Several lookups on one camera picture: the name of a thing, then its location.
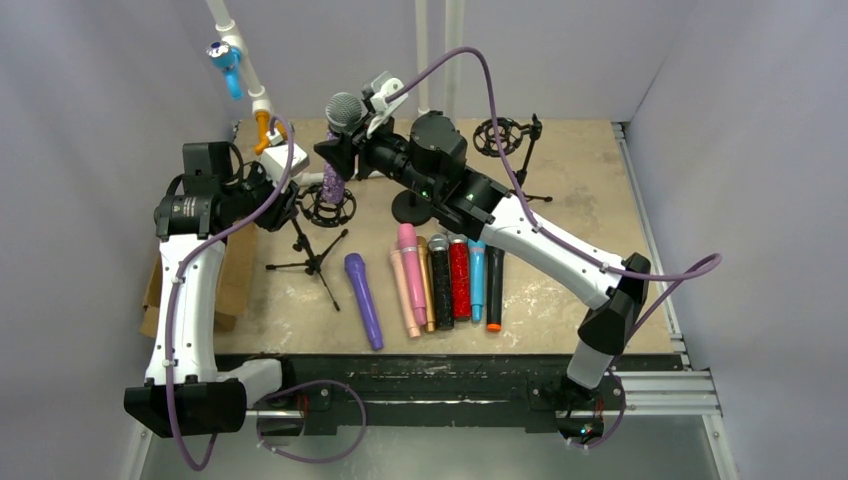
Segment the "glitter purple microphone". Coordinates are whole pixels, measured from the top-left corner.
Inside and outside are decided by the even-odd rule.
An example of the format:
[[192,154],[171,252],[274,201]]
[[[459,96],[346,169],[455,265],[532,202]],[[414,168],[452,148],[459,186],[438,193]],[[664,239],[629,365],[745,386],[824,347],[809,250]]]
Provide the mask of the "glitter purple microphone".
[[[336,140],[351,137],[366,116],[364,103],[355,95],[347,92],[334,94],[325,107],[328,120],[328,139]],[[324,168],[322,184],[323,199],[333,205],[344,199],[345,183],[353,176],[354,160],[347,158],[337,166],[327,163]]]

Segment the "black tripod mic stand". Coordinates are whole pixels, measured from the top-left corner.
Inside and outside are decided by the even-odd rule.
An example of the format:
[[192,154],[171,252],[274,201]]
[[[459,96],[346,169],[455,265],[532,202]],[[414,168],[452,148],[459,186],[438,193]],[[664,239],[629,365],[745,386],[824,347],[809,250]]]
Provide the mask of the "black tripod mic stand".
[[[265,270],[277,271],[299,268],[306,275],[317,277],[326,290],[332,307],[336,312],[340,312],[340,305],[324,278],[323,263],[338,243],[348,236],[349,230],[345,225],[354,217],[357,210],[357,201],[353,193],[346,187],[331,187],[330,195],[327,196],[325,188],[322,185],[315,184],[305,187],[297,195],[295,205],[299,210],[298,214],[290,220],[296,232],[292,249],[295,252],[304,253],[306,259],[302,262],[266,264]],[[322,251],[316,252],[308,235],[301,227],[299,218],[303,218],[313,226],[322,229],[341,227],[342,230]]]
[[523,163],[518,170],[513,170],[518,185],[523,188],[528,175],[528,167],[536,142],[543,131],[543,123],[536,113],[531,115],[528,123],[520,124],[508,117],[498,117],[495,122],[491,119],[481,122],[473,131],[472,140],[476,151],[484,156],[495,158],[499,156],[496,146],[496,135],[499,134],[506,156],[516,152],[525,139],[529,140],[528,150]]

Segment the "black round-base mic stand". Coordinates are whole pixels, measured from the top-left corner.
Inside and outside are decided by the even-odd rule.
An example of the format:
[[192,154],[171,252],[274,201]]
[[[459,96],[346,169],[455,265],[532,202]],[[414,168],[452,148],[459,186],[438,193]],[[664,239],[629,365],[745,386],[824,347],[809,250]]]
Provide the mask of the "black round-base mic stand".
[[391,203],[391,214],[399,224],[422,226],[433,218],[431,201],[411,190],[398,193]]

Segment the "brown cardboard box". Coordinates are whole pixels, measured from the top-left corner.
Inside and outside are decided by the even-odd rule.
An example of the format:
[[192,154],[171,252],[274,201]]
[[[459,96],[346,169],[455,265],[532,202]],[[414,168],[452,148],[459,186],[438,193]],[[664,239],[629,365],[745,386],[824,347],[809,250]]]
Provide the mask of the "brown cardboard box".
[[[214,332],[234,330],[238,319],[247,311],[254,260],[258,246],[258,227],[249,224],[228,237],[221,264],[214,314]],[[155,338],[162,295],[162,262],[156,259],[142,301],[143,320],[139,333]]]

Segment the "hot pink microphone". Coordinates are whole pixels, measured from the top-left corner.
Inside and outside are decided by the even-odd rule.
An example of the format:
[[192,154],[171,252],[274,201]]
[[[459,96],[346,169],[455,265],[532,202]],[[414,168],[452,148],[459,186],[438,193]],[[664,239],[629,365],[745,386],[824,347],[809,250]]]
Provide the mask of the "hot pink microphone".
[[418,241],[414,226],[402,223],[397,230],[397,243],[404,267],[408,297],[413,317],[419,326],[427,325],[427,303],[418,256]]

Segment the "gold microphone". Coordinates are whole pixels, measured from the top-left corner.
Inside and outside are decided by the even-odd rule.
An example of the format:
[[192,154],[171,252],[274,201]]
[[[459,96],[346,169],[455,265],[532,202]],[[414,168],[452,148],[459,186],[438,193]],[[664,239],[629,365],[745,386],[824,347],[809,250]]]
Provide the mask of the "gold microphone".
[[417,237],[417,252],[421,269],[422,284],[427,305],[427,324],[425,330],[427,333],[436,332],[436,316],[433,303],[433,293],[429,263],[429,249],[427,239],[424,236]]

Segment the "black glitter microphone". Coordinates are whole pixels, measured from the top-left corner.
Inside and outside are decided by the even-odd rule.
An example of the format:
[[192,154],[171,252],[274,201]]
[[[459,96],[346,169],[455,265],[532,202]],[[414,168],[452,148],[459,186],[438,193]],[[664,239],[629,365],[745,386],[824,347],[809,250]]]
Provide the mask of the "black glitter microphone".
[[428,241],[432,294],[435,311],[436,329],[452,330],[453,318],[452,288],[449,263],[449,241],[446,235],[437,233]]

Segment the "red glitter microphone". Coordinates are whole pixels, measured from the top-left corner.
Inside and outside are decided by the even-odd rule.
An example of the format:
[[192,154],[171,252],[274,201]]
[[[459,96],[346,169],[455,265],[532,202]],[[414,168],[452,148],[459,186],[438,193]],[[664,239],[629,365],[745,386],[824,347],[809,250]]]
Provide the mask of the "red glitter microphone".
[[472,307],[467,238],[449,233],[448,241],[452,314],[455,321],[468,321],[471,319]]

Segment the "light blue microphone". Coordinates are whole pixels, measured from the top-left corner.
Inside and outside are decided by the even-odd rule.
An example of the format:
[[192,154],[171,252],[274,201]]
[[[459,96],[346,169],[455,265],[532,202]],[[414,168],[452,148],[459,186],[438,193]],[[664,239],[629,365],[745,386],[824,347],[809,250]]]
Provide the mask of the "light blue microphone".
[[483,319],[485,302],[486,245],[480,240],[468,240],[470,268],[471,321],[479,323]]

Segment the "black microphone orange end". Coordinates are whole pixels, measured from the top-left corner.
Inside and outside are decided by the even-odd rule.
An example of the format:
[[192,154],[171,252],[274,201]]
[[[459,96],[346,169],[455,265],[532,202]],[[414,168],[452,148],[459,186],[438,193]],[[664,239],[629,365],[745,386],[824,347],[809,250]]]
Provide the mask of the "black microphone orange end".
[[491,333],[502,330],[505,252],[497,247],[486,247],[487,304],[486,328]]

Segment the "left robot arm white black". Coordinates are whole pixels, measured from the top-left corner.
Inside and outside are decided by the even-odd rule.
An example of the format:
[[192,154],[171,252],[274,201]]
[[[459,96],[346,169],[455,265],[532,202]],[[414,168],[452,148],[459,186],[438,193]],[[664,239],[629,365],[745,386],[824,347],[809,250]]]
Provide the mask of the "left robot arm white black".
[[296,215],[293,177],[310,164],[283,141],[254,162],[227,141],[187,143],[183,172],[154,211],[160,241],[161,300],[155,345],[125,411],[161,438],[237,432],[249,407],[282,386],[277,360],[249,360],[219,371],[214,353],[219,274],[234,227],[279,230]]

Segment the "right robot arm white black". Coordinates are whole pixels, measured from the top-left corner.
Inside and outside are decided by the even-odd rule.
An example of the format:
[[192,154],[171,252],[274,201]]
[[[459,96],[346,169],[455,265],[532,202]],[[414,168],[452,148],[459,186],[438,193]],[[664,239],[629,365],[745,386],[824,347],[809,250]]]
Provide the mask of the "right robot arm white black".
[[330,113],[327,120],[333,137],[314,150],[344,179],[356,168],[382,173],[429,205],[448,231],[520,258],[586,305],[566,374],[585,389],[600,384],[646,302],[647,258],[599,250],[525,211],[517,194],[467,166],[467,140],[437,111],[415,120],[409,137],[395,133],[390,117]]

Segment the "orange toy microphone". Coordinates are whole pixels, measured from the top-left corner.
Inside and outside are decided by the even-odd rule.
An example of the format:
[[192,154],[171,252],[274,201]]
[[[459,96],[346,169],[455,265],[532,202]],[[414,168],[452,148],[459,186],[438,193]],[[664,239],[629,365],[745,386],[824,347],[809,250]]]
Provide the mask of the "orange toy microphone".
[[285,125],[278,116],[266,110],[258,110],[254,113],[254,117],[258,128],[258,138],[253,150],[257,156],[260,156],[267,148],[288,139]]

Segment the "blue toy microphone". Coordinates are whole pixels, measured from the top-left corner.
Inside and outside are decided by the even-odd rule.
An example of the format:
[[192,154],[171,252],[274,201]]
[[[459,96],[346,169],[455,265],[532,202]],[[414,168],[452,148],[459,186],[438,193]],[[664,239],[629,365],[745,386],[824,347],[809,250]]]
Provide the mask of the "blue toy microphone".
[[241,52],[230,43],[219,40],[212,42],[206,49],[206,54],[212,64],[221,72],[228,93],[233,100],[243,97],[241,88]]

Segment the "white PVC pipe frame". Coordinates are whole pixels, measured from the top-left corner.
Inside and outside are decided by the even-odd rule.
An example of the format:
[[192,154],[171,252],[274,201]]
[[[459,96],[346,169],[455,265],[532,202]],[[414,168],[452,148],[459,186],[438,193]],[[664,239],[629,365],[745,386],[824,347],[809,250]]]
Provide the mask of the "white PVC pipe frame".
[[[335,60],[321,57],[320,64],[334,67],[334,70],[318,71],[306,69],[304,77],[308,85],[324,84],[329,80],[351,78],[359,63],[368,54],[377,59],[378,46],[384,46],[389,52],[406,53],[413,44],[416,48],[416,78],[418,83],[412,86],[417,99],[418,117],[432,111],[434,104],[430,98],[430,75],[425,69],[435,63],[429,51],[430,34],[429,3],[427,1],[277,1],[275,3],[284,14],[282,19],[290,27],[302,28],[306,34],[318,39],[316,45],[327,51],[336,51],[341,47],[353,47],[354,53]],[[251,117],[258,128],[254,113],[266,110],[280,119],[290,110],[279,107],[283,100],[308,100],[309,95],[301,84],[287,83],[286,90],[268,89],[267,77],[260,77],[257,67],[266,74],[274,73],[278,79],[284,71],[292,72],[294,65],[285,65],[281,56],[264,58],[256,55],[246,41],[239,24],[232,17],[226,1],[208,1],[206,3],[215,22],[217,38],[237,47],[241,52],[240,74],[243,97],[250,106]]]

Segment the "black table edge rail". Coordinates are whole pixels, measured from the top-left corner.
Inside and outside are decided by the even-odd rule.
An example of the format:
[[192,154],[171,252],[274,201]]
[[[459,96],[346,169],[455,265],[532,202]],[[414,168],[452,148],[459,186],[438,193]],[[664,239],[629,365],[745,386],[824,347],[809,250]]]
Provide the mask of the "black table edge rail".
[[593,394],[566,384],[568,354],[276,354],[282,396],[253,410],[305,417],[308,435],[341,426],[520,428],[578,434],[596,406],[620,404],[605,379]]

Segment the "aluminium frame rail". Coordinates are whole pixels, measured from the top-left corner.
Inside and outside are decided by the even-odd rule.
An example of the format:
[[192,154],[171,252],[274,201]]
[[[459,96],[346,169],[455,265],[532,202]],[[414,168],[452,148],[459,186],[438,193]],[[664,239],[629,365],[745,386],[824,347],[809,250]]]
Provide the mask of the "aluminium frame rail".
[[712,376],[671,355],[622,359],[587,390],[563,355],[282,361],[289,394],[189,468],[144,433],[138,479],[734,479]]

